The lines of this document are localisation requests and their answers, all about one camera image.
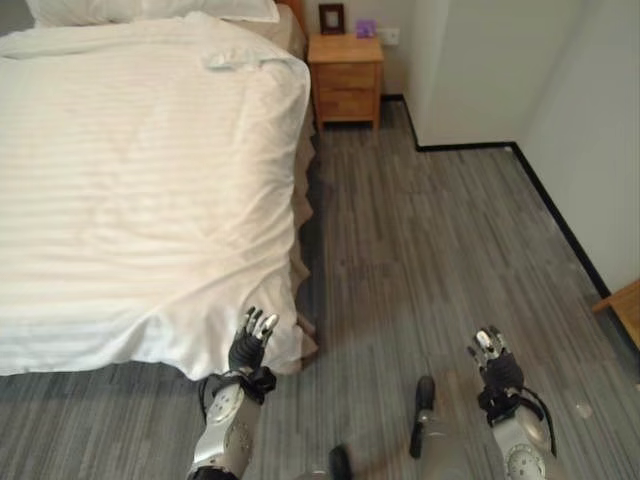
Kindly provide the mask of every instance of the picture frame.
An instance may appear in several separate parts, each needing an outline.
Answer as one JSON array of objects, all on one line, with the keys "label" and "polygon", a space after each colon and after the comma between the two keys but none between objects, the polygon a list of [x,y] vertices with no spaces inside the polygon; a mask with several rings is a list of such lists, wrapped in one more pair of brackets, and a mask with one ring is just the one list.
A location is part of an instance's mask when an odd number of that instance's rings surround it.
[{"label": "picture frame", "polygon": [[320,33],[322,35],[341,35],[344,28],[344,5],[342,3],[324,3],[320,9]]}]

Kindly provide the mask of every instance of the gray carpet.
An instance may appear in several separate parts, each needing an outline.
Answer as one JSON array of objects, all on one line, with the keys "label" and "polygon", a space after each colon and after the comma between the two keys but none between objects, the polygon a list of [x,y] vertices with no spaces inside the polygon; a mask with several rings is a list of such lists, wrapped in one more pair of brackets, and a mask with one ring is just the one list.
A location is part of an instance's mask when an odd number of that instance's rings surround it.
[{"label": "gray carpet", "polygon": [[[319,141],[300,303],[321,351],[269,397],[247,478],[294,478],[346,442],[358,478],[419,479],[407,448],[425,373],[473,479],[501,478],[464,351],[488,323],[547,400],[572,478],[639,478],[637,352],[590,313],[595,289],[513,155],[416,153],[402,104],[382,110],[377,138],[341,126]],[[170,367],[134,363],[2,378],[0,478],[182,479],[195,392]]]}]

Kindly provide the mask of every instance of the black baseboard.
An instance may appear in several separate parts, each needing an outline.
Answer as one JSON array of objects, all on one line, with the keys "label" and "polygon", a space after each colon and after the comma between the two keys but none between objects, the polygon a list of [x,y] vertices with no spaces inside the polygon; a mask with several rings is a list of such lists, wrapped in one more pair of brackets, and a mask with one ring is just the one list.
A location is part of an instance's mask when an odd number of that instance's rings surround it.
[{"label": "black baseboard", "polygon": [[383,102],[403,102],[404,95],[401,93],[385,93],[380,95],[380,100]]},{"label": "black baseboard", "polygon": [[418,152],[446,152],[447,150],[478,150],[479,148],[505,148],[513,142],[454,143],[450,145],[420,145]]},{"label": "black baseboard", "polygon": [[593,286],[596,287],[596,290],[598,290],[598,293],[602,298],[608,297],[609,295],[611,295],[611,291],[607,287],[607,284],[604,283],[604,280],[602,280],[600,273],[598,273],[598,270],[596,269],[595,265],[593,265],[593,262],[589,258],[589,255],[587,255],[587,252],[585,252],[584,248],[582,248],[582,245],[580,245],[580,242],[578,241],[575,234],[571,230],[571,227],[569,227],[569,224],[560,213],[560,210],[558,210],[558,207],[556,206],[555,202],[551,198],[551,195],[549,195],[549,192],[547,192],[547,189],[544,188],[544,185],[542,184],[542,182],[540,181],[540,178],[538,177],[535,170],[529,163],[529,160],[527,160],[527,157],[525,157],[524,153],[520,149],[520,146],[516,142],[511,142],[509,146],[511,147],[514,155],[520,162],[522,169],[527,174],[527,177],[529,177],[529,181],[538,192],[538,195],[540,195],[540,198],[542,199],[545,206],[547,207],[547,210],[549,210],[549,213],[551,213],[551,216],[553,217],[556,224],[560,228],[560,231],[564,235],[565,240],[567,240],[567,242],[571,246],[573,253],[576,254],[576,257],[578,257],[580,264],[582,264],[582,268],[584,268],[585,271],[587,272],[587,275],[589,275],[589,278],[591,279]]},{"label": "black baseboard", "polygon": [[584,248],[582,248],[582,245],[580,245],[580,242],[578,241],[575,234],[571,230],[571,227],[569,227],[569,224],[560,213],[560,210],[558,210],[558,207],[556,206],[553,199],[551,198],[551,195],[549,195],[549,192],[547,192],[547,189],[544,188],[544,185],[540,181],[540,178],[538,177],[535,170],[527,160],[527,157],[525,157],[524,153],[520,149],[520,146],[517,144],[517,142],[504,141],[504,142],[484,142],[484,143],[463,143],[463,144],[451,144],[451,145],[420,145],[418,143],[418,137],[416,135],[415,127],[413,126],[413,121],[411,120],[411,115],[409,114],[409,107],[407,106],[407,102],[404,96],[390,95],[390,97],[393,97],[393,100],[402,101],[404,103],[404,108],[407,112],[407,117],[409,117],[409,125],[411,126],[413,141],[415,143],[415,147],[418,152],[440,152],[440,151],[447,151],[447,150],[472,150],[472,149],[476,150],[480,148],[510,147],[514,155],[518,159],[518,162],[522,166],[522,169],[527,174],[529,181],[531,182],[533,187],[536,189],[536,192],[538,192],[538,195],[540,195],[540,198],[542,199],[545,206],[547,207],[547,210],[555,220],[556,225],[558,225],[558,228],[560,228],[560,231],[562,232],[562,235],[564,236],[565,240],[567,241],[567,243],[569,243],[569,246],[575,253],[576,257],[578,257],[578,261],[582,265],[582,268],[584,268],[584,270],[587,272],[587,275],[589,275],[589,278],[591,279],[591,283],[593,283],[593,286],[596,288],[596,290],[598,291],[598,293],[602,298],[605,298],[611,295],[611,291],[607,287],[606,283],[604,283],[604,280],[602,280],[600,273],[598,273],[598,270],[596,269],[595,265],[593,265],[593,262],[589,258],[589,255],[587,255],[587,252],[585,252]]}]

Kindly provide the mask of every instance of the purple object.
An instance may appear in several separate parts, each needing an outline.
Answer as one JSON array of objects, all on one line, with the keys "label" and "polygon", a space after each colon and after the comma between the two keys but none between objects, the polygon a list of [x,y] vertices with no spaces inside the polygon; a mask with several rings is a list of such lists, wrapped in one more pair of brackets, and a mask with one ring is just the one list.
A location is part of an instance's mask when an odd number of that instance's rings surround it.
[{"label": "purple object", "polygon": [[358,20],[356,22],[356,38],[371,38],[376,36],[375,20]]}]

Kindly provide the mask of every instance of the white wall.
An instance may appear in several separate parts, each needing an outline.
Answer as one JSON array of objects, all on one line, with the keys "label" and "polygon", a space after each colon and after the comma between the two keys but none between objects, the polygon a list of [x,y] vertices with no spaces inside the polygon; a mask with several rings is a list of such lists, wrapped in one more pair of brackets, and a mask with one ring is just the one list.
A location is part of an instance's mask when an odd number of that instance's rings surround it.
[{"label": "white wall", "polygon": [[415,5],[405,100],[419,139],[426,132],[449,6],[450,0],[418,0]]},{"label": "white wall", "polygon": [[385,47],[383,93],[402,93],[406,88],[411,52],[414,4],[424,0],[304,0],[310,33],[320,31],[318,5],[343,3],[347,31],[355,31],[359,18],[373,18],[380,26],[400,28],[400,45]]},{"label": "white wall", "polygon": [[596,0],[522,150],[611,290],[640,277],[640,2]]},{"label": "white wall", "polygon": [[[419,143],[518,138],[584,1],[419,0],[414,29],[425,31],[414,31],[405,92]],[[434,17],[446,26],[432,25]],[[438,44],[434,28],[444,32]],[[416,60],[420,49],[436,64]]]},{"label": "white wall", "polygon": [[0,35],[33,26],[25,0],[0,0]]}]

